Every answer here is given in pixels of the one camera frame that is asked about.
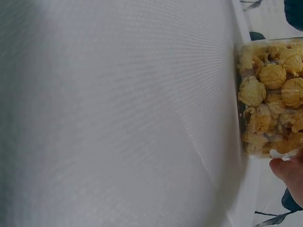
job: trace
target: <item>popcorn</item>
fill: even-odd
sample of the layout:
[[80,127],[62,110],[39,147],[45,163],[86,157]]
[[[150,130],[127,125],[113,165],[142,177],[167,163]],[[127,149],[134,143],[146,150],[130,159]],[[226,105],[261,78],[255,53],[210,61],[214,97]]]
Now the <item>popcorn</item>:
[[262,147],[268,142],[265,136],[255,134],[250,131],[246,131],[243,133],[242,140],[247,143],[252,143],[258,147]]
[[282,86],[281,95],[287,106],[299,108],[303,104],[303,78],[287,80]]
[[282,50],[280,53],[280,62],[282,63],[283,68],[295,77],[298,76],[297,72],[302,71],[303,62],[296,49]]
[[265,104],[260,104],[255,111],[251,110],[250,112],[249,131],[259,135],[265,133],[269,129],[271,122],[269,107]]
[[298,133],[300,130],[303,130],[303,110],[297,110],[290,120],[290,123],[292,124],[293,133]]
[[286,81],[286,71],[281,65],[268,64],[262,68],[259,78],[266,89],[279,89]]
[[286,109],[286,104],[284,103],[282,96],[277,93],[268,94],[265,103],[269,107],[271,113],[274,114],[281,114]]
[[246,77],[240,84],[238,99],[248,106],[257,107],[266,98],[265,85],[256,77]]
[[302,149],[303,42],[246,45],[238,69],[242,76],[238,100],[245,104],[239,106],[245,108],[241,136],[245,152],[271,157],[275,149],[285,157]]

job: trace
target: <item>caramel popcorn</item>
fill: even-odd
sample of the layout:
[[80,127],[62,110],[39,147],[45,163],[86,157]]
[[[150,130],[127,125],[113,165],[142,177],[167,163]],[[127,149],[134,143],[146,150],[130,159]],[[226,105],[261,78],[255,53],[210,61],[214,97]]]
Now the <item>caramel popcorn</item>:
[[303,130],[303,110],[297,110],[290,120],[290,123],[292,124],[293,133],[298,133],[300,130]]
[[303,148],[303,42],[246,45],[238,69],[246,153],[271,157],[272,149],[290,155]]
[[294,149],[299,149],[303,146],[303,133],[291,132],[289,136],[283,136],[273,141],[273,148],[280,154],[286,154]]
[[266,135],[273,136],[273,135],[277,134],[277,125],[278,125],[278,120],[271,118],[271,121],[269,123],[269,128],[266,131]]
[[262,68],[259,78],[267,89],[279,89],[286,81],[286,71],[281,65],[268,64]]
[[273,141],[273,148],[276,149],[280,154],[286,154],[295,149],[296,146],[297,144],[294,144],[292,140],[289,140],[285,136]]
[[288,47],[291,47],[295,50],[296,54],[301,57],[301,60],[303,60],[303,42],[301,40],[292,40]]
[[267,59],[266,46],[262,45],[246,45],[242,47],[240,64],[238,65],[241,76],[256,76],[264,66],[262,59]]
[[297,73],[302,71],[303,62],[295,49],[283,49],[280,53],[280,62],[286,71],[295,76],[298,76]]
[[278,58],[282,50],[286,49],[286,45],[283,42],[273,42],[268,46],[268,54],[272,59]]
[[282,99],[292,108],[298,108],[303,104],[303,78],[289,79],[282,86]]
[[281,125],[290,128],[291,127],[291,120],[294,116],[294,112],[286,112],[286,113],[282,113],[280,115],[280,123]]
[[241,102],[248,106],[257,107],[265,98],[266,90],[263,83],[260,83],[256,77],[244,78],[238,93],[238,99]]
[[289,140],[292,146],[295,148],[303,147],[303,132],[291,133],[289,135]]
[[271,113],[276,114],[275,116],[272,116],[275,119],[278,118],[277,114],[283,113],[286,109],[286,104],[284,103],[282,96],[277,93],[268,94],[265,103],[269,107]]
[[263,134],[269,129],[271,115],[269,107],[260,104],[255,111],[252,111],[248,129],[252,133]]
[[265,136],[252,133],[250,131],[243,133],[242,140],[247,143],[252,143],[258,147],[262,147],[268,142]]

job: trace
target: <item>hand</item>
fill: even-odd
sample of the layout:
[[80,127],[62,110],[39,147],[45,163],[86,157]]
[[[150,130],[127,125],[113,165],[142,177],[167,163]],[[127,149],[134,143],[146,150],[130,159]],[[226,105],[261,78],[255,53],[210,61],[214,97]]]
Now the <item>hand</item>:
[[284,181],[295,202],[303,208],[303,152],[289,161],[273,159],[269,165],[273,173]]

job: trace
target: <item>leaf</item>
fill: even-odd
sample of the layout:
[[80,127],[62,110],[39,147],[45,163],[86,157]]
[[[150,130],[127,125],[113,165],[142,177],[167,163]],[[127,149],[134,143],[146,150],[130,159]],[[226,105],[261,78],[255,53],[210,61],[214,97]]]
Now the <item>leaf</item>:
[[282,205],[290,210],[291,212],[296,212],[299,210],[303,210],[302,207],[300,207],[292,198],[292,195],[290,194],[288,188],[286,188],[284,195],[281,199]]
[[287,22],[295,29],[303,31],[303,1],[284,0],[284,12]]
[[272,226],[272,225],[278,225],[281,224],[282,221],[286,218],[288,214],[281,214],[275,218],[269,219],[267,221],[262,222],[261,224],[257,224],[254,227],[262,227],[262,226]]
[[250,32],[250,38],[252,41],[265,39],[265,37],[259,32]]

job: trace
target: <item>white fabric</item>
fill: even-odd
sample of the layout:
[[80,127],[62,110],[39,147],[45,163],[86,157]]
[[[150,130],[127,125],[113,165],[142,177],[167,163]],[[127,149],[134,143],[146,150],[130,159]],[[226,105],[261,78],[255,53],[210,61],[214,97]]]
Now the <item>white fabric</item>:
[[230,1],[2,0],[0,26],[3,226],[249,226]]

